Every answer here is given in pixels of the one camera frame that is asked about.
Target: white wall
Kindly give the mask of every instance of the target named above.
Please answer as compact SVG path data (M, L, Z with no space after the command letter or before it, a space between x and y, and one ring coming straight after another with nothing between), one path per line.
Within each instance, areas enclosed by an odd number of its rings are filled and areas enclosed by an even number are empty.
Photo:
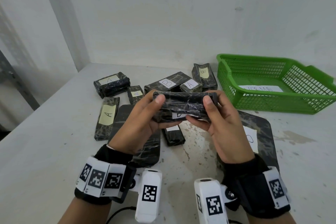
M77 70L49 0L0 0L0 49L42 104ZM32 113L11 84L0 86L0 124L13 129Z
M336 0L71 0L91 62L191 68L292 57L336 76Z

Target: yellowish paper label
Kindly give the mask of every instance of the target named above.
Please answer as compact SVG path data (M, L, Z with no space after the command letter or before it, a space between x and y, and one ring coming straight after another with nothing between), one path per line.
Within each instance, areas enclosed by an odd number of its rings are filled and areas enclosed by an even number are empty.
M199 68L199 76L206 79L209 78L209 70L208 68Z
M108 84L110 82L115 82L115 81L118 81L118 80L119 80L119 77L115 74L115 75L112 75L110 77L101 79L98 82L100 83L100 85L105 85L105 84Z
M116 106L103 105L103 109L101 110L99 122L102 125L109 126L114 121L114 114L116 112Z
M139 97L142 95L142 92L140 90L137 91L131 91L131 94L133 97Z

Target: green plastic basket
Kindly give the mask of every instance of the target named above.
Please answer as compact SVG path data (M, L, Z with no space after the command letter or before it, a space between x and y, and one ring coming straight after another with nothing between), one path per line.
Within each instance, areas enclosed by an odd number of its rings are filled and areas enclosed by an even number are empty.
M333 77L286 58L218 54L218 79L237 109L315 114L336 101ZM279 86L283 92L239 85Z

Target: right hand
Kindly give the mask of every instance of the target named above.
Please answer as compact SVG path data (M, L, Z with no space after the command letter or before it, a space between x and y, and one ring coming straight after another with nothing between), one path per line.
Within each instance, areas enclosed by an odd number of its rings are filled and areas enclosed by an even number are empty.
M254 153L246 138L238 111L223 91L209 90L207 92L216 92L220 104L216 107L209 96L203 98L203 104L211 123L196 120L189 115L186 119L210 133L217 153L224 163L235 164L252 160Z

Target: white tabletop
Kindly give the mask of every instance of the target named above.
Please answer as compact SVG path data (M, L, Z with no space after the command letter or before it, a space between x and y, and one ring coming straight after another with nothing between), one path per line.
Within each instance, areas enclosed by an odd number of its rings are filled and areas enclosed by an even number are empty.
M0 142L1 223L56 223L74 197L75 181L88 156L106 141L93 135L102 99L93 81L123 72L131 85L155 82L179 69L89 64ZM191 76L191 71L182 70ZM129 104L127 93L120 105ZM297 223L334 223L336 219L336 104L316 115L259 112L272 126L280 171L292 197ZM181 125L186 143L167 147L154 168L162 171L160 214L156 223L198 223L194 180L222 179L216 152L206 132L188 122ZM111 213L136 206L129 192ZM245 223L241 211L229 218ZM123 211L117 223L136 223Z

